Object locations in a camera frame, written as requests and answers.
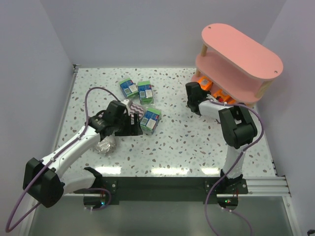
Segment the orange sponge box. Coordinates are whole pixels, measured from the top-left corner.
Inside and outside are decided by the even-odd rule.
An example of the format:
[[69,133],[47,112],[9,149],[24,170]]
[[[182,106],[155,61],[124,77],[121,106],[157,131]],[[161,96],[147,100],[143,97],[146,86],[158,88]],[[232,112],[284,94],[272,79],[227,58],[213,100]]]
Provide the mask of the orange sponge box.
[[222,89],[217,90],[213,97],[219,102],[227,102],[230,98],[228,94],[226,94]]
[[213,82],[207,76],[202,76],[197,82],[206,91],[210,91],[213,86]]
[[237,101],[232,97],[230,97],[227,101],[227,104],[236,104],[236,103],[237,103]]

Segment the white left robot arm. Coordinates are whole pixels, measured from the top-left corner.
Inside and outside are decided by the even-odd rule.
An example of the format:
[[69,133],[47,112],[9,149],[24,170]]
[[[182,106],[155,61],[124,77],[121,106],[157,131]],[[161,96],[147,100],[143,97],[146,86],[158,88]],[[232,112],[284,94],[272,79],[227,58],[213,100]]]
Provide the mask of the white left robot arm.
[[102,190],[103,176],[94,168],[67,180],[63,177],[70,166],[87,150],[111,135],[140,136],[140,120],[145,111],[128,100],[111,101],[106,110],[89,117],[85,125],[59,149],[40,160],[27,162],[23,189],[46,208],[55,205],[63,195],[81,189]]

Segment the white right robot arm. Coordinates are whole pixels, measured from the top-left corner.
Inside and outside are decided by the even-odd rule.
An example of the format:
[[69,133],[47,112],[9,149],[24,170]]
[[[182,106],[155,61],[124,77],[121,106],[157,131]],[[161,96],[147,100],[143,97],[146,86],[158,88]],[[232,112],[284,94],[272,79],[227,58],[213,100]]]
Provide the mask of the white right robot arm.
[[258,134],[249,108],[243,104],[219,102],[197,82],[189,82],[185,87],[187,106],[199,116],[217,119],[227,144],[225,163],[220,171],[221,181],[216,187],[224,188],[239,183],[243,178],[246,147],[252,144]]

